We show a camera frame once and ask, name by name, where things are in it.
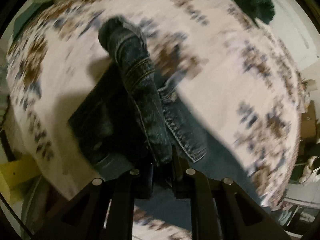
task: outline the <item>denim fabric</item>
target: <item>denim fabric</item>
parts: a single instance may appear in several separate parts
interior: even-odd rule
[[[138,29],[123,17],[111,18],[100,29],[99,41],[119,66],[137,121],[159,166],[171,161],[172,148],[154,83],[154,65],[143,34],[136,34],[135,30]]]
[[[119,70],[113,64],[69,119],[83,155],[93,166],[100,167],[97,170],[106,178],[110,174],[110,169],[106,168],[111,160],[109,154],[117,156],[112,163],[118,159],[124,162],[127,158],[127,164],[135,163],[147,154],[145,136],[127,98]]]
[[[260,203],[233,155],[179,99],[175,87],[183,75],[178,72],[164,81],[154,70],[139,30],[121,17],[113,18],[101,28],[99,41],[117,67],[110,67],[69,123],[83,154],[105,180],[131,169],[147,154],[147,146],[158,164],[166,163],[171,159],[168,148],[174,144],[178,155],[188,159],[192,168],[212,179],[231,177]],[[149,215],[191,229],[189,201],[174,199],[170,189],[156,184],[152,198],[137,200],[136,204]]]

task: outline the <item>stitching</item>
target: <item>stitching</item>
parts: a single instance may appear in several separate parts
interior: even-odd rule
[[[160,88],[160,89],[158,89],[158,93],[161,94],[161,98],[162,98],[163,100],[170,98],[171,95],[172,95],[172,93],[175,92],[176,87],[173,86],[172,88],[170,88],[169,91],[166,91],[166,89],[167,89],[167,88]]]
[[[203,148],[202,150],[198,151],[198,152],[196,153],[196,155],[200,155],[200,154],[201,154],[202,152],[204,152],[204,151],[206,151],[206,148]],[[199,161],[199,160],[201,160],[206,154],[207,154],[207,153],[205,153],[204,155],[202,155],[199,159],[196,160],[196,162]]]
[[[147,75],[149,75],[149,74],[151,74],[151,73],[153,73],[154,72],[154,70],[150,70],[150,71],[148,71],[148,72],[146,72],[146,73],[144,73],[144,75],[143,76],[141,76],[132,86],[131,86],[131,90],[130,90],[130,92],[134,92],[134,90],[135,90],[135,86],[136,86],[136,84],[137,83],[139,83],[142,79],[144,79],[145,78],[145,76],[147,76]]]
[[[177,138],[177,136],[175,135],[175,133],[173,132],[172,128],[169,126],[168,122],[166,121],[166,119],[164,118],[164,122],[167,125],[167,127],[169,128],[170,132],[172,133],[172,135],[175,137],[175,139],[177,140],[177,142],[179,143],[180,147],[182,148],[182,150],[186,153],[186,155],[194,162],[196,163],[197,161],[199,161],[200,159],[202,159],[202,157],[198,160],[195,160],[194,157],[192,157],[188,151],[185,149],[185,147],[181,144],[180,140]]]
[[[149,141],[149,137],[148,137],[148,135],[147,135],[147,130],[146,130],[146,127],[144,126],[143,118],[142,118],[140,109],[139,109],[139,107],[138,107],[138,104],[137,104],[136,100],[134,100],[133,97],[131,97],[131,98],[132,98],[132,101],[133,101],[134,105],[136,106],[137,111],[138,111],[138,113],[139,113],[141,125],[142,125],[142,127],[143,127],[144,134],[145,134],[145,136],[146,136],[146,138],[147,138],[147,142],[148,142],[148,145],[149,145],[149,147],[150,147],[150,151],[152,152],[152,154],[153,154],[153,156],[154,156],[154,159],[155,159],[155,162],[156,162],[157,166],[159,166],[159,161],[157,160],[156,155],[155,155],[155,153],[154,153],[154,151],[153,151],[153,148],[151,147],[151,144],[150,144],[150,141]]]
[[[151,59],[149,57],[142,59],[140,62],[138,63],[134,63],[132,67],[130,67],[129,71],[125,74],[125,77],[128,77],[132,71],[134,71],[137,67],[141,66],[142,64],[144,64],[147,61],[151,61]]]

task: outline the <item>cable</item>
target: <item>cable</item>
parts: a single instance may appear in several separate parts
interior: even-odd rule
[[[0,199],[6,206],[6,208],[9,210],[11,215],[14,217],[14,219],[19,223],[19,225],[22,227],[22,229],[28,234],[28,236],[32,237],[33,234],[30,232],[30,230],[25,226],[25,224],[21,221],[21,219],[17,216],[17,214],[13,211],[13,209],[10,207],[8,202],[5,200],[4,196],[0,192]]]

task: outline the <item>white fabric with brown pattern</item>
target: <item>white fabric with brown pattern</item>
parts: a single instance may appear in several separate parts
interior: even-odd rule
[[[110,64],[98,29],[118,14],[142,29],[164,74],[186,70],[181,98],[247,170],[262,204],[277,203],[297,156],[300,77],[268,26],[232,0],[65,0],[33,20],[8,52],[7,81],[24,145],[46,179],[71,199],[99,176],[67,121]]]

